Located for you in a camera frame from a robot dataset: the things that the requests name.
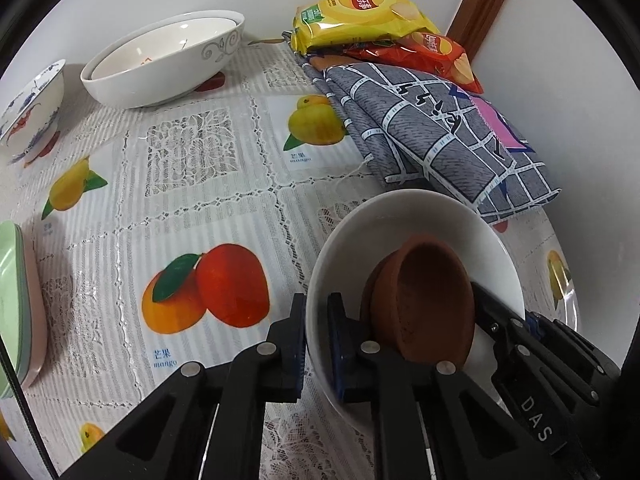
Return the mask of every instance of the wooden door frame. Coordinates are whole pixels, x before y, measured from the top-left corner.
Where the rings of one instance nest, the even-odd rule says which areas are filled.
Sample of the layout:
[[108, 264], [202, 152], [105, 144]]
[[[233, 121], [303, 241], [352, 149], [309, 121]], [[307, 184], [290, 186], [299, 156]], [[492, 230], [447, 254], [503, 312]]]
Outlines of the wooden door frame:
[[474, 58], [504, 0], [462, 0], [447, 36], [462, 45], [468, 58]]

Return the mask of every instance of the screw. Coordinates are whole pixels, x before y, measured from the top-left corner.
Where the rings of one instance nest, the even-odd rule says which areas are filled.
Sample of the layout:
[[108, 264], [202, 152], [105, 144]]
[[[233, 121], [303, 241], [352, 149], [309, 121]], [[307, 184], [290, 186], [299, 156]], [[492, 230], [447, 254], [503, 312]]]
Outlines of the screw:
[[377, 354], [380, 352], [380, 345], [375, 341], [365, 341], [360, 345], [360, 350], [365, 354]]
[[276, 351], [276, 349], [277, 346], [273, 343], [269, 341], [263, 341], [255, 348], [255, 351], [257, 351], [260, 355], [271, 355]]
[[440, 361], [436, 364], [436, 370], [443, 375], [451, 375], [456, 372], [456, 365], [451, 361]]
[[185, 377], [193, 377], [200, 373], [200, 364], [195, 361], [189, 361], [180, 367], [180, 373]]

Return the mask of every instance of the yellow mango image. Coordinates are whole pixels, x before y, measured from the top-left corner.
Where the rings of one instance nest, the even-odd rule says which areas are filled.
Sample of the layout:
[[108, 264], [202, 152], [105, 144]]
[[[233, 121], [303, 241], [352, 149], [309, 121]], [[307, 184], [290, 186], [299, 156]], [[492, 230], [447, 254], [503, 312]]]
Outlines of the yellow mango image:
[[53, 209], [66, 211], [78, 203], [84, 192], [84, 181], [89, 175], [89, 159], [83, 158], [57, 179], [49, 191]]
[[80, 440], [82, 441], [80, 451], [82, 451], [83, 454], [86, 453], [95, 446], [96, 442], [102, 437], [104, 437], [104, 431], [98, 428], [98, 426], [90, 422], [84, 423], [80, 427]]
[[329, 146], [344, 138], [344, 125], [327, 104], [313, 104], [293, 112], [289, 132], [300, 143]]
[[296, 108], [306, 108], [311, 105], [330, 105], [329, 98], [324, 95], [305, 95], [298, 99]]
[[89, 157], [78, 160], [51, 186], [49, 199], [42, 211], [42, 219], [44, 220], [54, 210], [71, 209], [78, 203], [83, 193], [106, 185], [106, 180], [89, 169]]
[[0, 436], [6, 441], [9, 442], [9, 439], [15, 440], [14, 434], [11, 433], [9, 426], [4, 420], [4, 415], [0, 412]]
[[549, 270], [549, 282], [551, 285], [551, 292], [554, 295], [554, 303], [564, 298], [565, 291], [568, 289], [569, 281], [571, 281], [571, 274], [569, 269], [560, 258], [560, 254], [557, 251], [549, 251], [546, 257], [546, 264]]

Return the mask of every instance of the folded towel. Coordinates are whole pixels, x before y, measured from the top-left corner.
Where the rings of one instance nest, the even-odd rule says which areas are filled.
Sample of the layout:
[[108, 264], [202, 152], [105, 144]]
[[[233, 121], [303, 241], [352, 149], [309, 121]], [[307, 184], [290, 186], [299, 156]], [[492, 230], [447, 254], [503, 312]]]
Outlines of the folded towel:
[[294, 55], [385, 189], [436, 190], [489, 224], [543, 205], [560, 192], [513, 125], [454, 83], [364, 62], [321, 73], [308, 57]]

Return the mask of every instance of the stacked plates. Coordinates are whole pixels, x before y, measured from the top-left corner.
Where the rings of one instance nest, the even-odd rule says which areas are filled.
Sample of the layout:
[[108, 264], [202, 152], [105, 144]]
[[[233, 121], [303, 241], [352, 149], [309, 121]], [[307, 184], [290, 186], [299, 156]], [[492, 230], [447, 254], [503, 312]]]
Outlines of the stacked plates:
[[[22, 388], [28, 388], [44, 364], [47, 318], [36, 258], [20, 227], [0, 223], [0, 335]], [[0, 399], [13, 392], [0, 367]]]

